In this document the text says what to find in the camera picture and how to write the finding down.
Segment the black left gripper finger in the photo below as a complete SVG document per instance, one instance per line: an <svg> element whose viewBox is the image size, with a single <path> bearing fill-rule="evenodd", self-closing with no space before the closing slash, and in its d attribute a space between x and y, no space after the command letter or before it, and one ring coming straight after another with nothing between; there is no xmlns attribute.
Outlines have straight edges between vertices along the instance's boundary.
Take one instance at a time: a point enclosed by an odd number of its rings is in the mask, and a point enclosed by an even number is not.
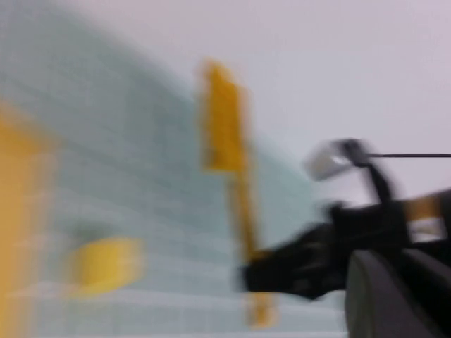
<svg viewBox="0 0 451 338"><path fill-rule="evenodd" d="M450 267L416 249L352 254L348 337L449 337Z"/></svg>

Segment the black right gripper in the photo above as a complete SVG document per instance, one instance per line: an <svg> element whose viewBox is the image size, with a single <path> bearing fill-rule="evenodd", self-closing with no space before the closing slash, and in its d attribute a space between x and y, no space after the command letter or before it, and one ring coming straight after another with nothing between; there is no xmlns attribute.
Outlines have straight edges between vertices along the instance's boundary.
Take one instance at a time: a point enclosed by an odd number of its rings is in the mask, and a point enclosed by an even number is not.
<svg viewBox="0 0 451 338"><path fill-rule="evenodd" d="M346 288L350 256L358 250L383 253L410 244L401 205L372 205L327 210L330 220L317 223L293 238L266 250L260 257L265 268L240 268L242 288L248 292L279 293L318 299ZM276 266L301 268L296 275Z"/></svg>

